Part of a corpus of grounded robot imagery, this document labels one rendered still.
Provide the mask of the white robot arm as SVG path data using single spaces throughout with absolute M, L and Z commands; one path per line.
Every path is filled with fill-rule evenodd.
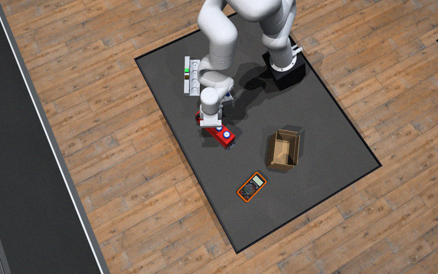
M 197 77 L 205 89 L 200 94 L 203 120 L 200 128 L 221 127 L 218 111 L 220 101 L 233 88 L 233 78 L 218 72 L 233 64 L 238 30 L 222 12 L 229 4 L 250 22 L 259 22 L 263 30 L 262 44 L 270 54 L 270 65 L 278 72 L 290 70 L 302 47 L 291 47 L 289 34 L 297 14 L 297 0 L 206 0 L 197 18 L 197 26 L 209 39 L 209 54 L 202 58 Z

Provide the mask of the brown cardboard box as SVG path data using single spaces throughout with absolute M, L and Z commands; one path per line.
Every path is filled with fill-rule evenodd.
M 279 129 L 270 137 L 267 167 L 290 170 L 298 162 L 300 135 Z

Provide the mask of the orange digital multimeter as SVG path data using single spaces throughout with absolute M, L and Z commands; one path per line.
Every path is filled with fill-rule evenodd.
M 266 184 L 266 179 L 256 172 L 236 192 L 243 201 L 249 202 L 251 198 Z

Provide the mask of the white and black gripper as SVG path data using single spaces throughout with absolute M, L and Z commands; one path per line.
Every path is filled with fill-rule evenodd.
M 220 110 L 218 111 L 217 115 L 218 115 L 218 120 L 223 118 L 223 117 L 226 117 L 226 114 L 224 112 L 222 112 L 222 108 L 220 108 Z M 196 114 L 196 117 L 200 118 L 200 119 L 203 119 L 202 105 L 200 105 L 200 112 L 198 114 Z

